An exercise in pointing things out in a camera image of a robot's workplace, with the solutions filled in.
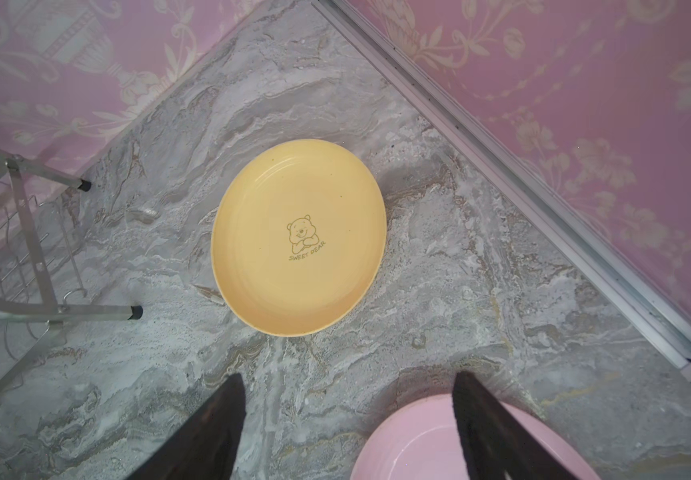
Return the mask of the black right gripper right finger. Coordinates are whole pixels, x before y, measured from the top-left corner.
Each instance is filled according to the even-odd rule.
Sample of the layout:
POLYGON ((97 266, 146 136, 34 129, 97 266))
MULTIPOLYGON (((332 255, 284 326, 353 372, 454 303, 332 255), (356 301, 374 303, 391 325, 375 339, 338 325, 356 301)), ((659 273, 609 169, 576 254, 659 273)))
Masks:
POLYGON ((571 480, 575 477, 539 445, 475 374, 459 372, 451 398, 469 478, 571 480))

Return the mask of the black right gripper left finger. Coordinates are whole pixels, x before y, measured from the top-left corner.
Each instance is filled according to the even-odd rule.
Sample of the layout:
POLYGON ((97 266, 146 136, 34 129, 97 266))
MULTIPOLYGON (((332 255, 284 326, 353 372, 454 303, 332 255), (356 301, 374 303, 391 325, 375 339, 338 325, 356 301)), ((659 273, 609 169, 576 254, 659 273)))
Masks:
POLYGON ((246 415, 245 384, 241 374, 236 373, 130 477, 229 479, 246 415))

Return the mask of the pink plate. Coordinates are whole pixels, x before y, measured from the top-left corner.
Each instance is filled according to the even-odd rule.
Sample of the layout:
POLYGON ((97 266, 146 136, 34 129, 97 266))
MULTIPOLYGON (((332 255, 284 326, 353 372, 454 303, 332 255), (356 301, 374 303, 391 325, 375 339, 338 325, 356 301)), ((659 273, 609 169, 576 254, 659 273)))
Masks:
MULTIPOLYGON (((539 419, 515 406, 503 407, 575 477, 599 477, 567 441, 539 419)), ((467 478, 451 394, 417 400, 389 416, 363 446, 351 478, 467 478)))

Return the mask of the yellow plate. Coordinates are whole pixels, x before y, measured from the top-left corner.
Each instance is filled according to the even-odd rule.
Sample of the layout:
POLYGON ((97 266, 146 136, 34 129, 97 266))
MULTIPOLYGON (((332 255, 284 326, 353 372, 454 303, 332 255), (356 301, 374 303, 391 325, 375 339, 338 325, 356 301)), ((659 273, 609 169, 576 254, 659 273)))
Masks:
POLYGON ((377 180, 355 154, 305 139, 251 161, 222 198, 213 272, 229 308, 281 337, 322 331, 359 304, 387 244, 377 180))

